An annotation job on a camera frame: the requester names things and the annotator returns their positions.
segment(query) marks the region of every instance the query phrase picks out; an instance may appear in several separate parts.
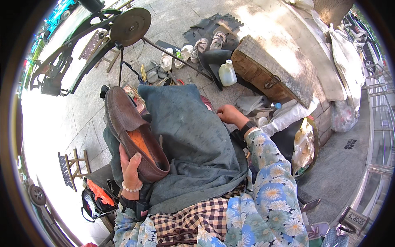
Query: blue floral shirt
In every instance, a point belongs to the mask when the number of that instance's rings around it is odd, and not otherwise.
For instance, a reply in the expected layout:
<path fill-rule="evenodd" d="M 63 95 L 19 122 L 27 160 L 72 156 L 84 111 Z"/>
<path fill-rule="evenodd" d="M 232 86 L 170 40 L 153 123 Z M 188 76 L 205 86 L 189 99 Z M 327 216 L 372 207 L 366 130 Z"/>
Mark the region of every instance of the blue floral shirt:
<path fill-rule="evenodd" d="M 280 154 L 268 135 L 259 129 L 245 138 L 251 161 L 259 170 L 253 195 L 241 194 L 229 199 L 226 210 L 225 241 L 198 225 L 197 245 L 211 246 L 309 246 L 306 228 L 298 205 L 296 181 L 291 164 Z M 156 246 L 155 225 L 147 217 L 133 222 L 122 206 L 115 220 L 115 246 Z"/>

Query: hand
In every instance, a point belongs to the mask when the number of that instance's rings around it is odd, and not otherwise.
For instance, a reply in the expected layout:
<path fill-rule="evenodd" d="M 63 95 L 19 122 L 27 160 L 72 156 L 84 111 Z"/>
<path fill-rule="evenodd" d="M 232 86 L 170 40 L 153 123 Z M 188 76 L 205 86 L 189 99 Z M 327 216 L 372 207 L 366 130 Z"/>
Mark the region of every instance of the hand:
<path fill-rule="evenodd" d="M 219 116 L 224 123 L 236 125 L 239 130 L 249 121 L 243 113 L 239 112 L 231 105 L 224 105 L 218 108 L 217 116 Z"/>
<path fill-rule="evenodd" d="M 129 189 L 139 188 L 143 184 L 143 182 L 139 180 L 139 174 L 137 173 L 137 168 L 141 162 L 141 154 L 135 153 L 134 156 L 129 160 L 122 144 L 119 144 L 119 154 L 124 177 L 124 185 Z M 128 200 L 140 199 L 139 191 L 130 192 L 124 189 L 122 190 L 122 195 Z"/>

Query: perforated leather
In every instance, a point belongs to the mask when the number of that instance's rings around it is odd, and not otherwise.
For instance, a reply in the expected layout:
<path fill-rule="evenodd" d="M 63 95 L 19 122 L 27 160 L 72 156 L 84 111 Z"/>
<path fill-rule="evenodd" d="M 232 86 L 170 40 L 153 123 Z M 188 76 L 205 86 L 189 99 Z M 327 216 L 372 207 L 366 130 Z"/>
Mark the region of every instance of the perforated leather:
<path fill-rule="evenodd" d="M 161 180 L 169 173 L 170 164 L 154 136 L 149 123 L 142 119 L 132 100 L 121 87 L 112 87 L 105 95 L 105 113 L 113 135 L 125 147 L 127 155 L 132 157 L 141 153 L 141 163 L 137 169 L 143 183 Z M 127 131 L 139 129 L 155 162 L 147 156 L 129 137 Z"/>

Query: white bead bracelet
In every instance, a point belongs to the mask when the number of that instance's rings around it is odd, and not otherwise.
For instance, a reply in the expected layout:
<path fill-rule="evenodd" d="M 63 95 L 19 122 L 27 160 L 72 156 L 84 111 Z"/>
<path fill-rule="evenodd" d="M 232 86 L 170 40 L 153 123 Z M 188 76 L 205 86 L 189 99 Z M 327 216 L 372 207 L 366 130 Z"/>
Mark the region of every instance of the white bead bracelet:
<path fill-rule="evenodd" d="M 143 187 L 143 185 L 141 185 L 141 186 L 140 186 L 139 188 L 137 188 L 137 189 L 129 189 L 129 188 L 126 188 L 124 182 L 122 182 L 122 187 L 123 187 L 126 191 L 137 192 L 137 191 L 141 190 L 141 188 Z"/>

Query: blue-gray blanket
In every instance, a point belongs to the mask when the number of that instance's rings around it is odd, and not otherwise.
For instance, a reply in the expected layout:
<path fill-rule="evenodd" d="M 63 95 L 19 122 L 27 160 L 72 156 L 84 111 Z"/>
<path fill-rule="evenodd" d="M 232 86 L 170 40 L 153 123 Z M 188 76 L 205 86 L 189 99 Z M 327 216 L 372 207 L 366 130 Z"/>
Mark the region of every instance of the blue-gray blanket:
<path fill-rule="evenodd" d="M 149 213 L 173 213 L 221 196 L 246 177 L 248 168 L 243 150 L 231 140 L 219 117 L 203 104 L 194 84 L 140 85 L 138 92 L 152 116 L 151 131 L 157 140 L 162 135 L 163 151 L 170 161 L 166 177 L 144 185 L 142 193 L 149 190 L 150 194 Z M 115 138 L 109 136 L 107 129 L 103 135 L 113 155 L 114 179 L 122 182 Z"/>

